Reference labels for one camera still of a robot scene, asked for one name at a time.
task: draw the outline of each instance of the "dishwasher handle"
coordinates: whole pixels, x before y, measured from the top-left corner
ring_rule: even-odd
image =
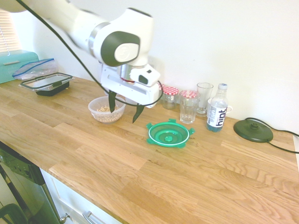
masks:
[[[90,219],[90,216],[92,215],[92,212],[91,211],[85,211],[85,212],[83,212],[82,213],[82,215],[83,215],[83,217],[90,223],[90,224],[105,224],[105,223],[103,223],[102,221],[100,221],[98,218],[98,220],[99,220],[99,223],[95,223],[94,221],[92,221],[91,219]]]

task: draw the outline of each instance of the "ziplock bag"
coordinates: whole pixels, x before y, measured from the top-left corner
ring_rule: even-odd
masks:
[[[39,76],[50,75],[58,72],[58,66],[54,58],[40,60],[38,62],[30,62],[23,65],[14,72],[15,79],[27,80]]]

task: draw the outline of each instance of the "drawer handle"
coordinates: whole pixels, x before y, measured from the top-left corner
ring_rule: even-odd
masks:
[[[7,63],[3,63],[3,65],[17,64],[17,63],[19,63],[19,62],[20,62],[20,61],[7,62]]]
[[[94,221],[92,221],[92,220],[90,219],[90,216],[92,215],[92,212],[91,212],[91,211],[85,211],[85,212],[82,213],[82,215],[83,215],[83,217],[84,217],[90,224],[97,224],[97,223],[95,223]]]

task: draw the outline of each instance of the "drinking glass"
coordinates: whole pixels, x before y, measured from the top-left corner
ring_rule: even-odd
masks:
[[[192,124],[195,121],[196,109],[200,94],[192,90],[184,90],[180,93],[180,121]]]
[[[198,108],[196,110],[197,116],[200,116],[200,117],[206,116],[207,101],[211,97],[213,87],[214,86],[210,83],[198,83],[197,84],[197,92],[200,94],[200,100],[198,103]]]

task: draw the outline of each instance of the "wooden countertop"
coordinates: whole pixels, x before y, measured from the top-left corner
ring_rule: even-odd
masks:
[[[177,119],[157,105],[132,124],[135,109],[111,125],[97,122],[88,103],[104,95],[76,78],[53,97],[0,84],[0,141],[80,195],[130,224],[299,223],[296,157],[242,139],[226,118],[219,133],[196,118],[185,148],[150,145],[147,123]],[[288,133],[274,143],[294,150]]]

